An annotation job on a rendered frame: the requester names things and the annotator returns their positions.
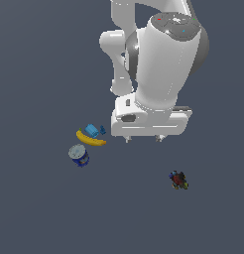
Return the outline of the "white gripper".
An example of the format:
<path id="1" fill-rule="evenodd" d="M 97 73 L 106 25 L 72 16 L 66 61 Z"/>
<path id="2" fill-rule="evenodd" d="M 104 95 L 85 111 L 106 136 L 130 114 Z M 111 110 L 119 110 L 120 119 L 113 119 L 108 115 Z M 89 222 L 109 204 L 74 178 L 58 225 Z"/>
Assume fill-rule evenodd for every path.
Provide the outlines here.
<path id="1" fill-rule="evenodd" d="M 163 110 L 143 110 L 135 102 L 135 93 L 130 93 L 115 100 L 111 135 L 123 136 L 126 143 L 132 141 L 132 136 L 155 136 L 156 142 L 162 142 L 169 135 L 181 134 L 191 114 L 188 106 L 175 106 L 170 118 Z"/>

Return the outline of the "light blue cup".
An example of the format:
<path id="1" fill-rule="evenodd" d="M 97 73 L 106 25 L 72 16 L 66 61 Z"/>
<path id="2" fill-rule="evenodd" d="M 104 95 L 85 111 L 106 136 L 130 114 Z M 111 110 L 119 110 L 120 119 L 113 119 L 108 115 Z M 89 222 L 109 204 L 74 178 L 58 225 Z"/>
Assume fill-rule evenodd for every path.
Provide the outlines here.
<path id="1" fill-rule="evenodd" d="M 88 124 L 84 131 L 88 133 L 92 138 L 95 138 L 99 135 L 99 131 L 94 127 L 93 124 Z"/>

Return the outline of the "yellow banana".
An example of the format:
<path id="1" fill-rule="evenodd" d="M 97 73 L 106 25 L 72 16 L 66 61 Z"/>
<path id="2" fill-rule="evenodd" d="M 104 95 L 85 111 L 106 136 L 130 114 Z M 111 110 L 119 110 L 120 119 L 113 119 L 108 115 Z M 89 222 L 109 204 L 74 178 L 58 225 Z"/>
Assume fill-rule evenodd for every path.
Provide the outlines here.
<path id="1" fill-rule="evenodd" d="M 84 144 L 90 145 L 90 146 L 103 146 L 106 144 L 104 140 L 98 140 L 94 138 L 90 138 L 86 135 L 84 135 L 80 130 L 76 132 L 76 137 Z"/>

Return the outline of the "dark multicoloured toy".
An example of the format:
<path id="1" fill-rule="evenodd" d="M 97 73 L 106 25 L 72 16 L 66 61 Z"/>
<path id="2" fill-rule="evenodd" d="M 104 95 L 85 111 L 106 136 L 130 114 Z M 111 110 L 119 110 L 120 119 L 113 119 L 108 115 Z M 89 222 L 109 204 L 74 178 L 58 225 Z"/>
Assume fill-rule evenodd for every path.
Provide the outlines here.
<path id="1" fill-rule="evenodd" d="M 169 178 L 172 180 L 172 187 L 176 190 L 188 188 L 188 183 L 185 179 L 185 174 L 183 172 L 178 173 L 177 171 L 173 171 L 169 174 Z"/>

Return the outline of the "blue can with grey lid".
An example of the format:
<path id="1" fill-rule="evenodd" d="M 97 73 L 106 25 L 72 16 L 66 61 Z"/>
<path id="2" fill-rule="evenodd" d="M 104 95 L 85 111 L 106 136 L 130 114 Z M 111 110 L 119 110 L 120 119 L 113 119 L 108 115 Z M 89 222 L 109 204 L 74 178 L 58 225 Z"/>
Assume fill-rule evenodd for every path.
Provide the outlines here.
<path id="1" fill-rule="evenodd" d="M 89 163 L 89 155 L 81 144 L 72 146 L 68 151 L 68 155 L 79 167 L 84 167 Z"/>

